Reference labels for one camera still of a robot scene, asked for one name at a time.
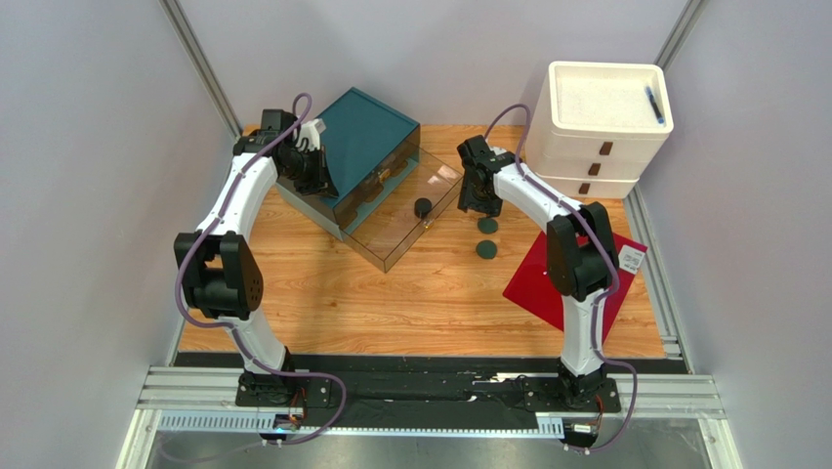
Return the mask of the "clear drawer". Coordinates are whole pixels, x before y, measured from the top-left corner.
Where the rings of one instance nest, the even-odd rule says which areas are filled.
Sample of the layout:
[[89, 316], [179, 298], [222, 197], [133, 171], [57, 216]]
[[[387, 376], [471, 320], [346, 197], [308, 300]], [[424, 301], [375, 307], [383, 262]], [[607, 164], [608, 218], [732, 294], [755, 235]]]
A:
[[419, 161], [421, 126], [373, 124], [327, 146], [339, 198], [333, 214], [339, 228], [351, 233]]
[[[433, 154], [419, 148], [419, 161], [400, 176], [376, 209], [351, 233], [341, 231], [343, 242], [383, 273], [388, 272], [459, 196], [462, 174]], [[413, 212], [414, 201], [428, 198], [433, 210], [425, 220]]]

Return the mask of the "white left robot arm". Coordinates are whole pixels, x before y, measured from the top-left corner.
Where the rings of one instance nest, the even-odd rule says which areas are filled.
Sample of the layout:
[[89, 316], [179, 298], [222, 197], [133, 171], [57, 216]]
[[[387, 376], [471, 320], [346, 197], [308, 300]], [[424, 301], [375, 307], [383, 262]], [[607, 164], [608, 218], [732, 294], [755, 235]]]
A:
[[243, 358], [242, 387], [294, 395], [309, 372], [298, 372], [262, 309], [263, 275], [248, 244], [257, 214], [276, 182], [273, 160], [243, 152], [206, 218], [174, 241], [175, 301], [186, 323], [224, 330]]

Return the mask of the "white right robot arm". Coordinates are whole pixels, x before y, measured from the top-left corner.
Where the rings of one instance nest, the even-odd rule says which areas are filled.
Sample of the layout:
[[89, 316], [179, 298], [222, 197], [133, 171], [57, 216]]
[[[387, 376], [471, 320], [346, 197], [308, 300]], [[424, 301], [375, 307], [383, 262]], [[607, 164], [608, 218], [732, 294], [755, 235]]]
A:
[[463, 166], [462, 211], [496, 217], [510, 202], [546, 235], [547, 274], [562, 296], [559, 377], [574, 395], [601, 387], [605, 300], [619, 286], [618, 258], [605, 207], [582, 204], [546, 184], [513, 153], [482, 135], [457, 148]]

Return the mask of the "black round jar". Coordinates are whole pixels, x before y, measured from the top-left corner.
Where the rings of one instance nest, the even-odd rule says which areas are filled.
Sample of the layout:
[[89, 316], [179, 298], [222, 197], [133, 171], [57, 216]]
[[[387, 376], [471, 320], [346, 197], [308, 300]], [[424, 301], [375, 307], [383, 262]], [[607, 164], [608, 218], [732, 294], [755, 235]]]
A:
[[433, 210], [433, 207], [433, 203], [428, 198], [419, 197], [414, 201], [413, 212], [418, 219], [425, 220]]

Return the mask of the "green round compact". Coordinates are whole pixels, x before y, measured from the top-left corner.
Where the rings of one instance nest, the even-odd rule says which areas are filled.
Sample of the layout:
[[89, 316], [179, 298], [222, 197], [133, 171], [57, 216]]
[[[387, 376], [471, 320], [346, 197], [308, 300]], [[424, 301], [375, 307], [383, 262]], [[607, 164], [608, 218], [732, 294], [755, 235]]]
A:
[[476, 253], [481, 259], [491, 260], [497, 256], [498, 246], [494, 241], [482, 240], [476, 245]]
[[483, 217], [478, 219], [478, 230], [484, 235], [495, 234], [499, 230], [499, 223], [496, 219]]

